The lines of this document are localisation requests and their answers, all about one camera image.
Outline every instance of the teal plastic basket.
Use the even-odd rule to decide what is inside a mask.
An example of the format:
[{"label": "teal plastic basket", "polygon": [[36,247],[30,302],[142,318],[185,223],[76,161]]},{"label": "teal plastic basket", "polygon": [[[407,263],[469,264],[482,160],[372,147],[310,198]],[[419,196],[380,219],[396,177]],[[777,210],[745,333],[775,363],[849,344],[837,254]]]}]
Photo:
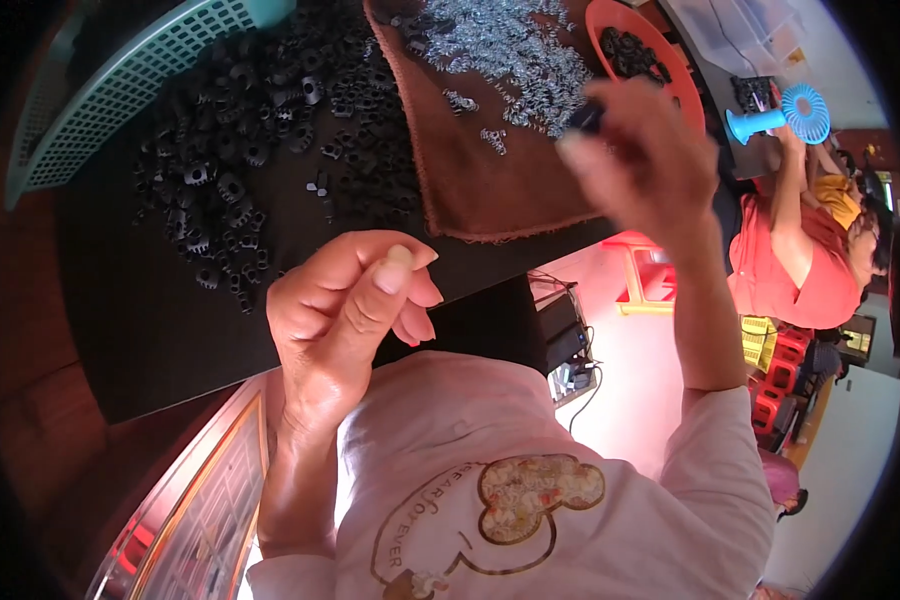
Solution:
[{"label": "teal plastic basket", "polygon": [[6,173],[6,209],[24,192],[69,182],[154,100],[163,80],[190,68],[217,36],[271,27],[295,6],[297,0],[188,0],[127,42],[60,109],[73,39],[84,22],[75,13],[50,44],[26,98]]}]

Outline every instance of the wall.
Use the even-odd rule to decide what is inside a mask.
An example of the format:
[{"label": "wall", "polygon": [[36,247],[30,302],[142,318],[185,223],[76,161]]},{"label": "wall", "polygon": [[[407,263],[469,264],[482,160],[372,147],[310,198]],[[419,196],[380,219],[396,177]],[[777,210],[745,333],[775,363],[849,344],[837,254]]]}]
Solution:
[{"label": "wall", "polygon": [[894,338],[890,330],[890,299],[886,295],[870,294],[857,313],[876,318],[876,330],[870,340],[872,349],[866,368],[891,378],[900,377],[900,358],[894,356]]},{"label": "wall", "polygon": [[822,94],[833,129],[887,127],[876,90],[864,66],[822,0],[788,0],[806,30],[800,48],[812,76],[807,83]]},{"label": "wall", "polygon": [[900,379],[852,366],[834,387],[800,471],[810,497],[777,523],[767,583],[807,592],[821,579],[874,492],[899,411]]}]

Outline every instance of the orange tray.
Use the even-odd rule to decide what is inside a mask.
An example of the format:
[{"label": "orange tray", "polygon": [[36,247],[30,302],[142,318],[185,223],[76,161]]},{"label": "orange tray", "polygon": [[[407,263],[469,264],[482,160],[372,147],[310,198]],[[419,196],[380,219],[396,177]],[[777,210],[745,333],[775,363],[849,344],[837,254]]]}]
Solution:
[{"label": "orange tray", "polygon": [[614,82],[619,82],[620,78],[613,72],[600,49],[600,32],[608,27],[616,27],[621,34],[630,32],[642,40],[645,47],[653,49],[657,60],[667,66],[672,79],[671,83],[663,86],[663,90],[679,99],[680,111],[687,124],[706,133],[704,105],[700,101],[700,94],[697,93],[697,86],[690,77],[684,60],[663,37],[663,33],[639,12],[616,0],[593,0],[590,6],[586,7],[586,30],[590,34],[590,42],[596,49],[600,62],[603,63],[606,75]]}]

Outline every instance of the brown cloth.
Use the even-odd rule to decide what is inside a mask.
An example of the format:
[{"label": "brown cloth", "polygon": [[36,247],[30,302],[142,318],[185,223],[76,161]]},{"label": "brown cloth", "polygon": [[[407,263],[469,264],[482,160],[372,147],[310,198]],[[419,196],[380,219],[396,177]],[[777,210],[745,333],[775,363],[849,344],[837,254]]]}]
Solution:
[{"label": "brown cloth", "polygon": [[[504,242],[599,216],[557,156],[553,140],[504,121],[506,103],[478,72],[438,72],[406,49],[399,30],[373,16],[374,9],[378,15],[395,15],[403,4],[363,0],[407,114],[428,234]],[[573,45],[595,76],[603,76],[585,26],[588,0],[564,4],[576,27],[561,31],[560,41]],[[444,89],[472,98],[480,109],[454,116]],[[484,128],[506,130],[505,155],[480,138]]]}]

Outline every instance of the black table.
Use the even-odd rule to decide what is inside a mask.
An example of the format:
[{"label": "black table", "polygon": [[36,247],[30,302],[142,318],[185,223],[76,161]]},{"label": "black table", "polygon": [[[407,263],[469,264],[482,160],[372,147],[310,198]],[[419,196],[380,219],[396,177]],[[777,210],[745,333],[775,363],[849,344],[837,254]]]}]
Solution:
[{"label": "black table", "polygon": [[[664,18],[669,21],[673,32],[676,33],[676,42],[683,48],[691,65],[702,79],[703,87],[709,96],[710,110],[708,113],[710,113],[710,117],[719,119],[719,127],[726,131],[726,111],[730,110],[735,114],[741,113],[740,104],[737,103],[731,84],[732,73],[704,58],[681,23],[677,12],[667,0],[656,0],[656,4],[660,6]],[[780,145],[776,139],[766,135],[754,135],[744,146],[732,138],[729,140],[728,138],[728,135],[724,135],[722,139],[718,136],[718,141],[720,141],[721,150],[728,149],[732,154],[734,162],[732,173],[738,180],[749,180],[768,175],[774,173],[780,166],[778,150]]]},{"label": "black table", "polygon": [[[340,122],[319,126],[317,141],[332,138]],[[219,390],[279,365],[264,310],[251,315],[221,285],[204,290],[162,236],[156,213],[131,225],[131,166],[140,124],[118,131],[60,190],[56,205],[60,278],[73,341],[100,411],[120,423]],[[278,269],[290,269],[338,234],[346,222],[327,223],[321,203],[305,190],[317,170],[314,144],[306,160],[280,148],[254,172],[248,187],[264,206],[262,233],[271,252],[260,296]],[[430,267],[447,302],[526,273],[616,233],[604,219],[506,244],[468,244],[424,233],[422,218],[408,232],[440,258]]]}]

